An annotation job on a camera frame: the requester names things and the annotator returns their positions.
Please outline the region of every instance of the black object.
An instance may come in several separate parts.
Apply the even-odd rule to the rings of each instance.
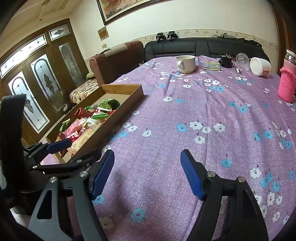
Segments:
[[[156,42],[158,43],[162,39],[166,39],[166,37],[163,35],[163,33],[158,33],[156,35]]]
[[[258,57],[266,59],[270,62],[267,55],[264,53],[261,45],[257,42],[245,40],[232,40],[221,38],[180,38],[174,41],[160,40],[149,42],[145,45],[145,62],[158,57],[180,56],[180,55],[205,55],[212,58],[220,58],[226,51],[232,57],[239,53],[245,53],[249,58]]]
[[[178,38],[179,36],[175,34],[175,31],[171,31],[168,33],[168,40],[172,41],[173,38]]]

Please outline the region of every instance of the picture frame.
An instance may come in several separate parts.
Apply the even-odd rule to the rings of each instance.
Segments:
[[[168,0],[96,0],[104,25],[107,25],[120,17],[162,1]]]

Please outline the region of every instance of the white plastic container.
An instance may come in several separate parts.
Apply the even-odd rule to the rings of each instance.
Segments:
[[[253,57],[250,61],[251,71],[256,76],[269,76],[271,72],[271,64],[262,58]]]

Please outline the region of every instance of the cardboard tray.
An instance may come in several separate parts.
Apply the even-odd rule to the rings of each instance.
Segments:
[[[143,95],[144,94],[141,85],[102,85],[100,88],[96,89],[93,93],[82,100],[79,104],[77,104],[67,115],[65,115],[65,117],[52,129],[52,131],[48,133],[46,140],[48,142],[55,142],[62,122],[70,119],[70,123],[73,123],[76,120],[74,114],[79,108],[85,108],[93,104],[100,104],[101,101],[108,98],[118,100],[121,105],[110,117],[108,117],[108,119],[96,130],[96,132],[86,141],[86,143],[72,158],[87,154],[99,146],[100,142],[108,135],[113,127],[122,120],[123,116],[142,98]],[[60,153],[55,153],[54,155],[58,159],[59,163],[65,163],[71,158],[71,156],[69,157],[67,154],[66,158],[62,158]]]

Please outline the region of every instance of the floral bedsheet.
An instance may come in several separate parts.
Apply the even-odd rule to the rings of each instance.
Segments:
[[[186,240],[201,207],[180,164],[189,149],[222,178],[246,178],[270,240],[296,203],[296,104],[277,95],[279,76],[203,69],[176,71],[174,57],[153,59],[113,84],[141,84],[144,98],[104,141],[115,164],[94,201],[109,240]],[[220,235],[226,199],[214,237]]]

